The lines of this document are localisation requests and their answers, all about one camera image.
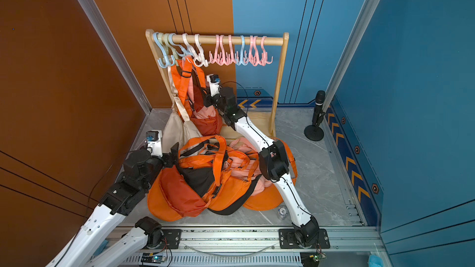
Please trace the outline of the pink crescent sling bag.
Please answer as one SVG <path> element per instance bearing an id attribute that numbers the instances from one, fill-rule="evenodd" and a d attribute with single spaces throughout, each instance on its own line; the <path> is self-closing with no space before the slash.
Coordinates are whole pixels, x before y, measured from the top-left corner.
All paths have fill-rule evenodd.
<path id="1" fill-rule="evenodd" d="M 226 151 L 230 153 L 231 156 L 238 158 L 243 158 L 245 156 L 252 158 L 259 155 L 258 149 L 244 137 L 232 141 L 226 147 Z"/>

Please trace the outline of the black crescent sling bag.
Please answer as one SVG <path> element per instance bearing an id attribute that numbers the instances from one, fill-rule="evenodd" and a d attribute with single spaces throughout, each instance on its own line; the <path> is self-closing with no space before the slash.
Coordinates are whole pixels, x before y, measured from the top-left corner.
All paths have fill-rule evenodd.
<path id="1" fill-rule="evenodd" d="M 219 151 L 218 142 L 210 140 L 184 150 L 176 163 L 176 168 L 185 182 L 200 197 L 203 197 L 215 184 L 214 160 Z"/>

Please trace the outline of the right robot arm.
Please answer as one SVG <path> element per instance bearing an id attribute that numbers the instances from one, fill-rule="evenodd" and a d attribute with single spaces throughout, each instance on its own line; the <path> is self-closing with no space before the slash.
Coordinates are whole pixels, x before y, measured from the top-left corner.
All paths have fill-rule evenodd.
<path id="1" fill-rule="evenodd" d="M 259 168 L 264 178 L 274 183 L 287 206 L 295 231 L 296 242 L 302 248 L 318 244 L 320 227 L 307 211 L 290 174 L 290 160 L 280 140 L 266 136 L 237 104 L 231 87 L 211 86 L 201 89 L 204 105 L 214 106 L 226 125 L 247 139 L 259 152 Z"/>

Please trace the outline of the large orange crescent bag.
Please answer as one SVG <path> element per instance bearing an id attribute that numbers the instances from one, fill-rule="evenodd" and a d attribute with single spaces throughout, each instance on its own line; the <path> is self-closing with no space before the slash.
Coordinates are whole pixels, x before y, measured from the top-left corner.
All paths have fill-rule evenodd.
<path id="1" fill-rule="evenodd" d="M 252 196 L 261 178 L 257 174 L 258 152 L 227 148 L 225 155 L 227 159 L 221 170 L 221 187 L 208 207 L 219 215 L 230 215 L 241 208 Z"/>

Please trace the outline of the pink rectangular waist bag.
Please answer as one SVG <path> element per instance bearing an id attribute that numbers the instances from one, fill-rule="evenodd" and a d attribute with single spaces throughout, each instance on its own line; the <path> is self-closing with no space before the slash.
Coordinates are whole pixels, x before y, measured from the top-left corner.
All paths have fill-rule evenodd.
<path id="1" fill-rule="evenodd" d="M 272 184 L 269 180 L 263 177 L 260 168 L 259 160 L 256 153 L 245 154 L 243 152 L 231 152 L 231 155 L 224 162 L 224 170 L 231 172 L 231 177 L 243 180 L 252 181 L 258 177 L 257 185 L 251 194 L 256 196 L 264 192 Z"/>

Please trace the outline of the red-orange sling bag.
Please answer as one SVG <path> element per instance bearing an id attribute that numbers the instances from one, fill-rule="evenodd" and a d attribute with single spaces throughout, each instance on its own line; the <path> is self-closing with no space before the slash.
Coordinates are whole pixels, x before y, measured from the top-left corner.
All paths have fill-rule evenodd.
<path id="1" fill-rule="evenodd" d="M 210 140 L 211 143 L 218 142 L 220 144 L 219 151 L 215 154 L 214 160 L 214 176 L 215 184 L 213 187 L 203 196 L 200 197 L 190 186 L 185 182 L 182 175 L 179 174 L 176 165 L 172 168 L 166 168 L 162 170 L 159 175 L 159 185 L 161 193 L 167 202 L 168 206 L 176 211 L 180 216 L 197 216 L 201 214 L 210 205 L 210 202 L 218 193 L 221 187 L 221 170 L 223 164 L 227 159 L 226 153 L 226 140 L 220 135 L 213 135 L 207 137 L 197 137 L 190 139 L 185 146 L 179 148 L 178 156 L 181 153 L 197 145 L 199 143 Z"/>

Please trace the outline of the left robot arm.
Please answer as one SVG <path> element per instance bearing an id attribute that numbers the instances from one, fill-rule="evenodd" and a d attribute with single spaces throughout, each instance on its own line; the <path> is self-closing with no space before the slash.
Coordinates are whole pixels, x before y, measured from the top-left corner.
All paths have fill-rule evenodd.
<path id="1" fill-rule="evenodd" d="M 146 197 L 161 170 L 172 167 L 177 160 L 177 146 L 169 153 L 162 153 L 158 142 L 132 151 L 123 163 L 124 171 L 119 180 L 102 196 L 91 215 L 49 266 L 117 267 L 141 248 L 166 245 L 161 224 L 144 217 L 118 242 L 98 256 L 94 255 L 116 226 Z"/>

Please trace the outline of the orange crescent sling bag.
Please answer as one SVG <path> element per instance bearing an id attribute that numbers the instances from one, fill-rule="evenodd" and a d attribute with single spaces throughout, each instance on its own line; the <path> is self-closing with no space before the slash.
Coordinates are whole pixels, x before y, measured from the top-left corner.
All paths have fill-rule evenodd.
<path id="1" fill-rule="evenodd" d="M 292 154 L 291 149 L 286 143 L 283 143 L 285 146 L 286 154 L 289 159 L 289 164 L 291 165 L 290 174 L 293 181 L 293 184 L 296 183 L 298 178 L 298 170 L 295 163 L 295 158 Z M 277 208 L 283 203 L 283 197 L 280 195 L 277 188 L 271 184 L 268 187 L 265 187 L 263 191 L 257 195 L 250 196 L 247 201 L 244 203 L 243 207 L 248 210 L 254 211 L 268 211 Z"/>

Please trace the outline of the black and orange sling bag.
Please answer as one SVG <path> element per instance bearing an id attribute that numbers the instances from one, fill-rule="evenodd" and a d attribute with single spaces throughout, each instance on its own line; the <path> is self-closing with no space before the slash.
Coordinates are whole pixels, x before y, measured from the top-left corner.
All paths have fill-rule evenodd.
<path id="1" fill-rule="evenodd" d="M 221 216 L 229 216 L 240 209 L 253 193 L 257 181 L 243 181 L 230 177 L 208 210 Z"/>

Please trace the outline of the dark red-orange waist bag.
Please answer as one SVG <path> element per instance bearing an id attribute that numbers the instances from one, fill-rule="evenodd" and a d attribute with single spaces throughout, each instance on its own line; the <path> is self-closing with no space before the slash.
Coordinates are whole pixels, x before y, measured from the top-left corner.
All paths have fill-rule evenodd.
<path id="1" fill-rule="evenodd" d="M 180 116 L 191 121 L 204 136 L 217 135 L 223 121 L 214 106 L 205 106 L 207 84 L 205 74 L 186 56 L 177 65 L 168 67 L 169 82 L 176 105 L 183 110 Z"/>

